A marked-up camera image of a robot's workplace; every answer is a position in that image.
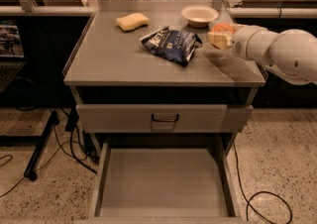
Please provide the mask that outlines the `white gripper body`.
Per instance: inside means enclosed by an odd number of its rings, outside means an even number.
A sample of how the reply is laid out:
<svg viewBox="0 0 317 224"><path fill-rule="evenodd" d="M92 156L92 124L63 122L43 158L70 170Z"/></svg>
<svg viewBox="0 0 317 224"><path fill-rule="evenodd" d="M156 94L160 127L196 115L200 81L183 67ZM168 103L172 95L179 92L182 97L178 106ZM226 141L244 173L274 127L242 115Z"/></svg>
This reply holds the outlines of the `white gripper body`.
<svg viewBox="0 0 317 224"><path fill-rule="evenodd" d="M242 27L233 34L232 53L244 60L269 61L269 48L276 37L276 32L264 27Z"/></svg>

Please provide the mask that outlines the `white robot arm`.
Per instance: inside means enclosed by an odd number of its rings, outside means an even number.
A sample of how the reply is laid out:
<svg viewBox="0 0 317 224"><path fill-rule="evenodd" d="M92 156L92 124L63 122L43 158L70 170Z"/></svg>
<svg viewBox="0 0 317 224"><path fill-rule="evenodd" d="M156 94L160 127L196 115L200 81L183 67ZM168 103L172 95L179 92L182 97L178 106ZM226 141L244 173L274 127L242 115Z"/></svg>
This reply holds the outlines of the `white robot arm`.
<svg viewBox="0 0 317 224"><path fill-rule="evenodd" d="M251 60L294 85L317 83L317 38L297 29L281 33L256 25L216 24L209 43Z"/></svg>

